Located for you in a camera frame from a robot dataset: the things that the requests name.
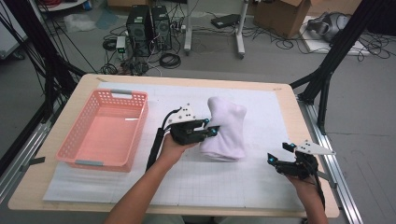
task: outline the black strap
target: black strap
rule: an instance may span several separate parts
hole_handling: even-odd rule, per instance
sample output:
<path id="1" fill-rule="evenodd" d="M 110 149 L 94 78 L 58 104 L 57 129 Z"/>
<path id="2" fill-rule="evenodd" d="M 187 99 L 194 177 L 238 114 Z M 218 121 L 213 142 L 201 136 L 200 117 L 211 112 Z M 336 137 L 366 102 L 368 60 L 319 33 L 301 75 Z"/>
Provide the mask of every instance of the black strap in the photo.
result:
<path id="1" fill-rule="evenodd" d="M 157 160 L 158 152 L 160 151 L 161 144 L 163 143 L 163 137 L 165 136 L 165 130 L 163 128 L 159 128 L 157 130 L 157 134 L 155 135 L 155 140 L 152 145 L 151 151 L 148 156 L 148 165 L 146 167 L 146 171 L 154 164 Z"/>

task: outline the pink plastic basket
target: pink plastic basket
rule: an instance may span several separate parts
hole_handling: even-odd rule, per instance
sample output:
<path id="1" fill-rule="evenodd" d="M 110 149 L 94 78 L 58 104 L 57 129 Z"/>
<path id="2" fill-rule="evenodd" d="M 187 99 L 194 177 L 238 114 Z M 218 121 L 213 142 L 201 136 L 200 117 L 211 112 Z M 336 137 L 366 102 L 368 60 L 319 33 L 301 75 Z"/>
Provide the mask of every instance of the pink plastic basket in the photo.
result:
<path id="1" fill-rule="evenodd" d="M 130 172 L 149 112 L 147 99 L 141 91 L 93 91 L 57 160 L 76 168 Z"/>

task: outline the cardboard box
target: cardboard box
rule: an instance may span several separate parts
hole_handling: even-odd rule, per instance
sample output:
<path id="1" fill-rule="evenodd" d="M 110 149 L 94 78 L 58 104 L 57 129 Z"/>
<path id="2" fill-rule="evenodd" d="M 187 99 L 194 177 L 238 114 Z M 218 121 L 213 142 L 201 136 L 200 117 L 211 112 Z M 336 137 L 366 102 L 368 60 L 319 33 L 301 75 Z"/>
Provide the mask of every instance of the cardboard box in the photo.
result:
<path id="1" fill-rule="evenodd" d="M 322 1 L 309 8 L 308 15 L 318 17 L 323 12 L 341 12 L 352 15 L 358 8 L 361 0 L 331 0 Z"/>
<path id="2" fill-rule="evenodd" d="M 107 0 L 109 7 L 130 9 L 133 5 L 149 5 L 151 0 Z"/>
<path id="3" fill-rule="evenodd" d="M 275 0 L 260 2 L 254 15 L 254 24 L 269 29 L 276 35 L 292 38 L 297 35 L 304 18 L 319 0 Z"/>

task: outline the human arm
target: human arm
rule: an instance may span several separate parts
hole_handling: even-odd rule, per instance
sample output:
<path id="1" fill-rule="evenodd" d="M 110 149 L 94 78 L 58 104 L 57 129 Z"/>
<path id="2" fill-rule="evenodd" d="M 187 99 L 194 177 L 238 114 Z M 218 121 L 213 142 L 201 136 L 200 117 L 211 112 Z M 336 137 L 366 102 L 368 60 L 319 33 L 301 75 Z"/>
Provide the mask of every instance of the human arm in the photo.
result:
<path id="1" fill-rule="evenodd" d="M 167 134 L 163 139 L 159 158 L 111 209 L 105 224 L 141 223 L 166 173 L 180 159 L 183 152 L 193 146 L 181 146 Z"/>
<path id="2" fill-rule="evenodd" d="M 287 178 L 296 188 L 297 195 L 305 208 L 309 224 L 329 223 L 317 187 L 310 182 L 310 178 L 308 177 L 306 180 L 300 180 L 292 176 L 287 176 Z"/>

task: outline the wooden table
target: wooden table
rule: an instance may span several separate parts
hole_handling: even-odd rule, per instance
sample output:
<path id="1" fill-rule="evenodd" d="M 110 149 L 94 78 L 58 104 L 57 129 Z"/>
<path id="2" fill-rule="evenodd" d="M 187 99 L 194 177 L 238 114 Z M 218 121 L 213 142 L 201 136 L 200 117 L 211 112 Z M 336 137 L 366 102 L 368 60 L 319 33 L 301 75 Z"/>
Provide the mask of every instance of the wooden table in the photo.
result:
<path id="1" fill-rule="evenodd" d="M 291 87 L 287 84 L 189 78 L 86 75 L 78 83 L 76 90 L 73 92 L 73 95 L 62 111 L 62 114 L 51 129 L 48 138 L 36 155 L 37 157 L 46 157 L 46 161 L 44 163 L 32 165 L 29 168 L 8 203 L 10 209 L 109 212 L 114 206 L 112 203 L 55 203 L 45 202 L 42 200 L 58 163 L 55 160 L 55 153 L 71 129 L 74 120 L 78 117 L 78 113 L 81 111 L 90 93 L 92 90 L 97 88 L 100 82 L 273 91 L 279 101 L 280 109 L 282 111 L 283 119 L 285 120 L 290 140 L 295 143 L 301 143 L 305 139 L 311 139 L 309 131 L 304 122 L 303 115 L 300 111 L 300 107 L 298 106 L 295 99 L 295 95 Z M 328 217 L 338 217 L 339 210 L 332 195 L 332 190 L 328 184 L 326 184 L 324 181 L 322 182 L 322 187 L 326 198 L 326 214 Z M 148 209 L 148 213 L 201 216 L 305 216 L 305 213 L 303 212 L 285 212 L 268 209 L 165 205 L 152 205 Z"/>

